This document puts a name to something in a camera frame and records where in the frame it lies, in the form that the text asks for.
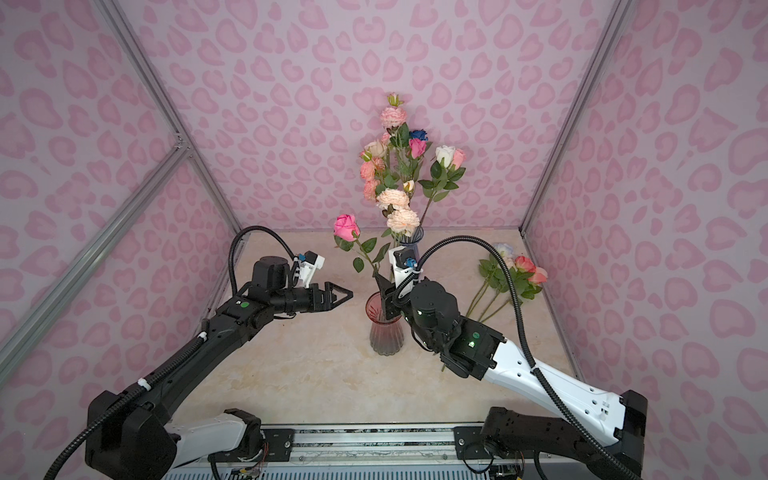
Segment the red glass vase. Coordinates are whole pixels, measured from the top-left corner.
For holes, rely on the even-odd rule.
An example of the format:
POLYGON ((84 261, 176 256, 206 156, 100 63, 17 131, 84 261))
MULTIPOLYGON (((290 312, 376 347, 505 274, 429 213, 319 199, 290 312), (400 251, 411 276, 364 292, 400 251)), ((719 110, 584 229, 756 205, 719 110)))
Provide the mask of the red glass vase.
POLYGON ((369 297, 365 312, 371 322, 369 344, 373 351, 381 356, 392 356, 398 353, 405 340, 400 317, 386 318, 379 293, 369 297))

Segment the hot pink rose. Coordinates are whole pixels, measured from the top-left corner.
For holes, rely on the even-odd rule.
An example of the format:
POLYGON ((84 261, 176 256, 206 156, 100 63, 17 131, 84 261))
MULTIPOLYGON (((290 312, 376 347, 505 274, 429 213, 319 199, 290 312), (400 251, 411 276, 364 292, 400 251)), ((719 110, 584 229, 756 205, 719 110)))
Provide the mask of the hot pink rose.
POLYGON ((371 276, 376 282, 379 294, 384 298, 390 281, 381 270, 391 243, 382 243, 378 237, 364 238, 356 218, 347 214, 336 218, 333 235, 339 249, 354 254, 352 266, 357 273, 362 273, 366 268, 371 270, 371 276))

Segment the purple blue glass vase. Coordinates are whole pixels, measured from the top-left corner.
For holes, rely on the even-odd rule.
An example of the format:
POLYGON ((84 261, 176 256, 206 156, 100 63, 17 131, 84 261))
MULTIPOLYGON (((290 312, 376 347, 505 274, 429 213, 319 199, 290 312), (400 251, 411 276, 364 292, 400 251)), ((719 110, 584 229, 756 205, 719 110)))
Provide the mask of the purple blue glass vase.
POLYGON ((399 245, 406 249, 406 252, 410 254, 410 258, 413 258, 415 263, 420 260, 419 243, 424 238, 424 235, 424 228, 419 226, 410 236, 404 235, 399 240, 399 245))

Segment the peach carnation spray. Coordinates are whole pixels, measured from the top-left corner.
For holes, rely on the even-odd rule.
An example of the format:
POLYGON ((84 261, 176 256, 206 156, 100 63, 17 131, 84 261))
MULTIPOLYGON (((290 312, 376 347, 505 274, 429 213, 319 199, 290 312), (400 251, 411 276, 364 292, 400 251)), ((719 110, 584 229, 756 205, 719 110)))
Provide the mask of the peach carnation spray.
POLYGON ((411 208, 410 197, 405 191, 385 189, 377 195, 376 205, 386 219, 385 236, 390 236, 397 242, 404 235, 410 236, 421 226, 420 217, 411 208))

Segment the pink rose spray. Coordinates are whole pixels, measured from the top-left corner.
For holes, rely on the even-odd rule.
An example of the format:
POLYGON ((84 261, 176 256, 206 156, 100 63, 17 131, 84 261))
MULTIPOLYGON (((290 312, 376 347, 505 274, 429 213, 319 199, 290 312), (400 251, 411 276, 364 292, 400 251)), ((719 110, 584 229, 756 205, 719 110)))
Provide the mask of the pink rose spray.
POLYGON ((367 157, 362 147, 359 153, 360 177, 363 184, 363 196, 373 202, 376 196, 386 188, 405 187, 410 179, 409 128, 405 102, 397 95, 387 97, 388 105, 379 114, 384 132, 378 139, 384 142, 387 153, 384 158, 367 157))

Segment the magenta rose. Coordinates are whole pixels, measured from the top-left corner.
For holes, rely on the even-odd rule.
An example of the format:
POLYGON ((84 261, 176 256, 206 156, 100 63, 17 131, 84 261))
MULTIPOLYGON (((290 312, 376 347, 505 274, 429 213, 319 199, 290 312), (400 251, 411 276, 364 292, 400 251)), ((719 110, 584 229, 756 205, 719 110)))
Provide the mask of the magenta rose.
POLYGON ((423 156, 427 150, 427 142, 419 138, 409 139, 410 179, 416 181, 422 166, 423 156))

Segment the blue rose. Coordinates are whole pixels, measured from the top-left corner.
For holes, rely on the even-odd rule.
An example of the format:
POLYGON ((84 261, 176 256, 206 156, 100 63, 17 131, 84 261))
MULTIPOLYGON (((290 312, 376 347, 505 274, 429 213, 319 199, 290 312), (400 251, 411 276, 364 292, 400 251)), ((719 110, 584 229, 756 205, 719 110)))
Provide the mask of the blue rose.
POLYGON ((427 142, 428 141, 428 134, 423 129, 410 131, 409 132, 409 137, 411 139, 416 139, 416 140, 420 140, 420 141, 423 141, 423 142, 427 142))

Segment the cream white rose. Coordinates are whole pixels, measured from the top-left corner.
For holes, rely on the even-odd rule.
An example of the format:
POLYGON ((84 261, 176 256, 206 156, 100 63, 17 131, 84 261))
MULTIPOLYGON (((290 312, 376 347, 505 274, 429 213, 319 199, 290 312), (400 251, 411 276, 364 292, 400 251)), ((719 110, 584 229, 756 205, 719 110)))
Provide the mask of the cream white rose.
POLYGON ((373 158, 384 158, 388 150, 387 145, 382 142, 381 140, 374 140, 364 147, 364 152, 367 157, 373 158))

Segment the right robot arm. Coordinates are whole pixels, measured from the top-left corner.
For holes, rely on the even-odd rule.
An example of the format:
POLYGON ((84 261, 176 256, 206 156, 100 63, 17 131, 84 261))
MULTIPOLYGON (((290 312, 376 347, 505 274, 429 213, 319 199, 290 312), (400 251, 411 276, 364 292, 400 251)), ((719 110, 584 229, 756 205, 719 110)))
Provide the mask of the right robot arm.
POLYGON ((420 346, 460 378, 504 387, 549 411, 549 416, 489 410, 475 448, 505 458, 549 453, 576 460, 600 479, 642 474, 647 399, 583 383, 533 358, 500 332, 460 314, 456 298, 431 280, 410 288, 375 277, 383 306, 403 315, 420 346))

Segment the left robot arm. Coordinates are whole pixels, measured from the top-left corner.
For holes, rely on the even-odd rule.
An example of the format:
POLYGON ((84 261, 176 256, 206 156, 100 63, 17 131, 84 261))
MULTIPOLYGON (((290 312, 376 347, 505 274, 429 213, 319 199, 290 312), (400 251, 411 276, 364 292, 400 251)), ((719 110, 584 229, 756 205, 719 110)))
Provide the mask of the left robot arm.
POLYGON ((111 479, 161 479, 202 457, 262 460, 261 421, 242 409, 229 408, 186 427, 170 422, 219 364, 271 322, 328 312, 352 299, 351 290, 332 282, 297 285, 305 265, 304 257, 261 258, 251 280, 236 287, 179 351, 123 392, 97 396, 84 432, 86 464, 111 479))

